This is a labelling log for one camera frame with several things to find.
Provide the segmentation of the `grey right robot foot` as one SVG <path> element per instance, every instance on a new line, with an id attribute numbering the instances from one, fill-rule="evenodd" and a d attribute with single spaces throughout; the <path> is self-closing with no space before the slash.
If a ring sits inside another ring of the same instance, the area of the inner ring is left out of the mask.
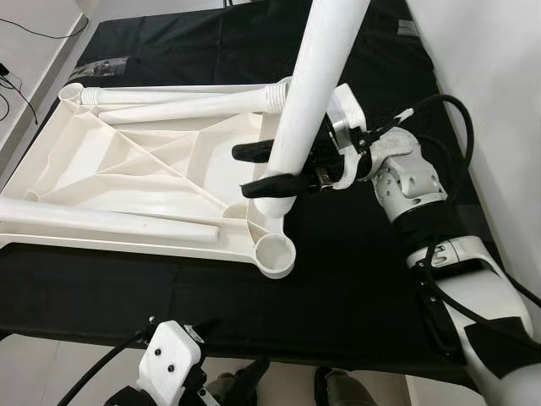
<path id="1" fill-rule="evenodd" d="M 321 366 L 314 372 L 316 406 L 378 406 L 362 382 L 342 369 Z"/>

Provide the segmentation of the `white plastic children tabletop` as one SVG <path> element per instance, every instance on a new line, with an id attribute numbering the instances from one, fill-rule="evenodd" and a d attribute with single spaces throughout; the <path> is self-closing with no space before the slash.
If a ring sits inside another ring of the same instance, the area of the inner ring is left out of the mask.
<path id="1" fill-rule="evenodd" d="M 239 92 L 257 85 L 121 86 L 119 91 Z M 140 214 L 220 229 L 214 243 L 130 233 L 0 222 L 0 248 L 39 244 L 130 254 L 250 263 L 266 277 L 292 271 L 297 248 L 281 219 L 263 216 L 241 185 L 263 177 L 232 147 L 273 138 L 281 113 L 236 113 L 107 124 L 101 112 L 144 105 L 84 105 L 82 84 L 59 91 L 57 108 L 17 162 L 0 196 L 43 204 Z"/>

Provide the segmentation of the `grey left robot foot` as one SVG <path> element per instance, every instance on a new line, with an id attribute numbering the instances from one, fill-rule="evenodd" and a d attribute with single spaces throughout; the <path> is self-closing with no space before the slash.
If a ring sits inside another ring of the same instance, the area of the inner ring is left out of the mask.
<path id="1" fill-rule="evenodd" d="M 220 374 L 216 379 L 206 382 L 205 390 L 216 399 L 221 406 L 225 406 L 229 393 L 237 382 L 237 376 L 232 372 Z"/>

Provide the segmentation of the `clear plastic tape strip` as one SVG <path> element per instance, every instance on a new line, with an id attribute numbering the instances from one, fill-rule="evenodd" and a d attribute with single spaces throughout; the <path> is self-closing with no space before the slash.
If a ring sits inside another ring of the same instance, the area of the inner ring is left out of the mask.
<path id="1" fill-rule="evenodd" d="M 82 77 L 120 76 L 127 70 L 128 61 L 130 61 L 128 57 L 100 59 L 80 66 L 79 74 Z"/>

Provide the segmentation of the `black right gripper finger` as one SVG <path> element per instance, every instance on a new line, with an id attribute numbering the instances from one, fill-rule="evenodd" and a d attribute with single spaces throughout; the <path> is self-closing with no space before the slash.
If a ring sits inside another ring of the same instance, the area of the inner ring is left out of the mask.
<path id="1" fill-rule="evenodd" d="M 238 144 L 232 147 L 232 158 L 240 162 L 267 163 L 273 151 L 273 140 Z"/>
<path id="2" fill-rule="evenodd" d="M 309 174 L 283 173 L 268 175 L 266 178 L 255 179 L 241 185 L 241 194 L 249 200 L 258 198 L 287 198 L 302 193 L 313 192 L 320 183 L 317 178 Z"/>

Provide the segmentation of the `grey robot foot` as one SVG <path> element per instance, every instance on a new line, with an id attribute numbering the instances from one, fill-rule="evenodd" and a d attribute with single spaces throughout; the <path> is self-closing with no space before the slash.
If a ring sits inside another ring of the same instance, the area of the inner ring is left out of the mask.
<path id="1" fill-rule="evenodd" d="M 362 382 L 342 369 L 321 366 L 314 372 L 316 406 L 378 406 Z"/>
<path id="2" fill-rule="evenodd" d="M 221 406 L 225 406 L 229 393 L 237 382 L 237 376 L 232 372 L 220 374 L 216 379 L 206 382 L 205 390 L 216 399 Z"/>

